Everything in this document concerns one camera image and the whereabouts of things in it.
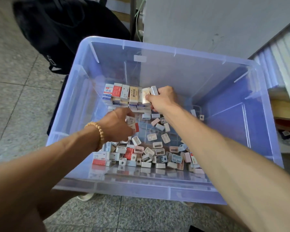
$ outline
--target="plastic storage bin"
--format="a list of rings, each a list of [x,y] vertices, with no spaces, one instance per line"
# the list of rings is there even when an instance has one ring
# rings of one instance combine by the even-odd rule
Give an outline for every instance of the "plastic storage bin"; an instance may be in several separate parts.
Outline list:
[[[108,111],[101,100],[105,83],[115,82],[143,88],[173,86],[186,109],[202,109],[209,127],[283,167],[264,75],[256,62],[102,37],[80,43],[47,145],[100,120]],[[140,129],[143,141],[154,132],[149,123],[141,122]],[[171,132],[171,144],[180,144],[180,137]],[[105,167],[92,165],[92,158],[89,155],[55,188],[225,204],[206,175]]]

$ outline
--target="person's right hand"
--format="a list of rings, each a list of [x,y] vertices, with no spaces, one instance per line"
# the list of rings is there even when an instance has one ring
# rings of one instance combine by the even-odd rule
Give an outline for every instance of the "person's right hand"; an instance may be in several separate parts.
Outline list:
[[[158,89],[159,95],[146,95],[146,100],[151,102],[151,109],[163,114],[170,106],[177,105],[177,95],[173,87],[165,86]]]

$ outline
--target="beaded bracelet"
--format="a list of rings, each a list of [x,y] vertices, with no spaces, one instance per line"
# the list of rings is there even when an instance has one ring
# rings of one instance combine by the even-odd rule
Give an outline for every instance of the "beaded bracelet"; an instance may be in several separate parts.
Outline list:
[[[102,146],[103,146],[103,144],[104,144],[104,132],[102,131],[102,129],[101,129],[101,126],[98,124],[98,123],[96,123],[96,122],[89,122],[88,124],[86,124],[85,125],[85,127],[87,127],[87,126],[89,126],[89,125],[93,125],[94,127],[96,127],[98,130],[99,130],[99,132],[100,132],[100,141],[99,141],[99,145],[98,145],[98,147],[97,147],[97,149],[96,149],[96,151],[98,151],[98,150],[100,150],[100,149],[102,149]]]

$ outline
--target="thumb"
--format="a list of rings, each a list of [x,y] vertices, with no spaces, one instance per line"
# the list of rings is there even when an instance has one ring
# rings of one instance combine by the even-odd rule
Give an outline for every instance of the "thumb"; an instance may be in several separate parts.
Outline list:
[[[155,99],[155,95],[153,95],[153,94],[147,94],[147,95],[145,96],[145,99],[146,99],[148,102],[151,102],[151,103],[152,103],[152,101]]]

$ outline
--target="cable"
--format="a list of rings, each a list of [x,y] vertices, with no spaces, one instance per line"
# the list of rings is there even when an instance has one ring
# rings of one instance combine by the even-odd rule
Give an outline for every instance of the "cable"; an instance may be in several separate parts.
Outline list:
[[[141,38],[139,36],[139,31],[138,31],[138,19],[139,19],[140,11],[141,11],[141,8],[143,6],[144,1],[145,0],[143,0],[142,3],[140,4],[139,10],[136,12],[136,14],[134,16],[134,17],[136,17],[136,19],[135,19],[135,33],[138,36],[140,42],[142,42],[142,40],[141,40]]]

